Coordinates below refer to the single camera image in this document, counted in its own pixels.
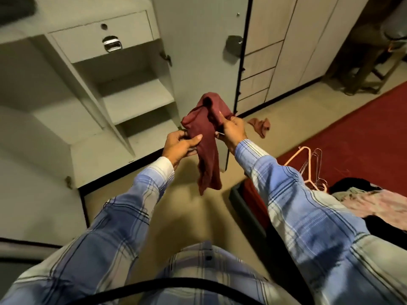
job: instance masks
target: wardrobe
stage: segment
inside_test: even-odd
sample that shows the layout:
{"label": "wardrobe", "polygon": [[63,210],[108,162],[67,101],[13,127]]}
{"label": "wardrobe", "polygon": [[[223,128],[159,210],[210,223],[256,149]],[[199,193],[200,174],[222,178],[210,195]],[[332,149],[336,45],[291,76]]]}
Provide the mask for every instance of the wardrobe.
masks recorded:
{"label": "wardrobe", "polygon": [[160,150],[202,94],[239,115],[324,75],[367,2],[36,1],[0,27],[0,238],[53,245],[86,228],[77,189]]}

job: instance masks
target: drawer handle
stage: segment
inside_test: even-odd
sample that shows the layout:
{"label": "drawer handle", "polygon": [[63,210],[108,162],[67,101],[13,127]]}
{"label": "drawer handle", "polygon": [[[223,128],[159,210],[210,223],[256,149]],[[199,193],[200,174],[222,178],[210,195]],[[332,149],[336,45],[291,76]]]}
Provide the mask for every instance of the drawer handle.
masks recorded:
{"label": "drawer handle", "polygon": [[106,36],[102,40],[102,43],[105,46],[105,50],[107,52],[112,52],[112,51],[119,50],[119,49],[123,48],[122,43],[119,41],[117,36],[113,36],[113,35]]}

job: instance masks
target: plaid shirt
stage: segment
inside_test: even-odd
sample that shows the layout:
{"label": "plaid shirt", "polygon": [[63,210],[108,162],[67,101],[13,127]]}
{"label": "plaid shirt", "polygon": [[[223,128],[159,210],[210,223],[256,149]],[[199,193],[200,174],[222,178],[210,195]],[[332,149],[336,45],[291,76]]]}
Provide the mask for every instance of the plaid shirt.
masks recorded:
{"label": "plaid shirt", "polygon": [[[308,189],[301,175],[250,140],[235,155],[267,201],[273,226],[310,287],[316,304],[402,304],[407,301],[407,252],[369,234],[335,198]],[[66,304],[121,287],[137,260],[154,206],[173,180],[161,157],[109,200],[92,226],[41,264],[24,272],[2,304]],[[265,304],[297,304],[285,290],[210,242],[171,257],[158,277],[197,277],[228,285]],[[198,289],[145,294],[142,304],[232,304]]]}

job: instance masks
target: drawer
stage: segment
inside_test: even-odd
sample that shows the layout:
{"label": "drawer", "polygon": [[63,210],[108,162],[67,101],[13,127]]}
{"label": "drawer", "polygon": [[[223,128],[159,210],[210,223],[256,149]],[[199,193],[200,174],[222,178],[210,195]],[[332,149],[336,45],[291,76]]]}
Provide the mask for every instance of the drawer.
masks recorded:
{"label": "drawer", "polygon": [[280,55],[283,42],[263,48],[245,56],[242,72],[242,79],[246,79],[262,71],[275,67],[278,56]]}
{"label": "drawer", "polygon": [[250,109],[253,109],[254,107],[257,107],[258,105],[264,103],[264,101],[266,100],[267,91],[268,89],[263,90],[243,100],[238,101],[236,115],[249,111]]}
{"label": "drawer", "polygon": [[273,73],[274,68],[242,80],[240,82],[240,95],[238,100],[242,100],[243,98],[251,96],[254,93],[267,89],[272,81]]}
{"label": "drawer", "polygon": [[51,34],[71,63],[109,53],[103,43],[107,36],[115,36],[119,41],[110,44],[109,47],[113,51],[115,48],[120,49],[120,44],[122,49],[125,49],[153,40],[146,11]]}

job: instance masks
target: shirt sleeve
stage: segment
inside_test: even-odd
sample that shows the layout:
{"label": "shirt sleeve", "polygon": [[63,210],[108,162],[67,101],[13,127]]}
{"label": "shirt sleeve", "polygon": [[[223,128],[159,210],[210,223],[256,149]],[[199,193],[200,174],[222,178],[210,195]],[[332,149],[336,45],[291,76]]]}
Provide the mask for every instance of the shirt sleeve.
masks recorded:
{"label": "shirt sleeve", "polygon": [[105,203],[83,235],[21,274],[0,303],[67,304],[123,286],[153,209],[173,178],[170,161],[160,157],[135,177],[127,193]]}
{"label": "shirt sleeve", "polygon": [[316,304],[406,303],[407,251],[370,235],[362,218],[333,196],[308,189],[298,171],[250,140],[237,146],[235,157]]}

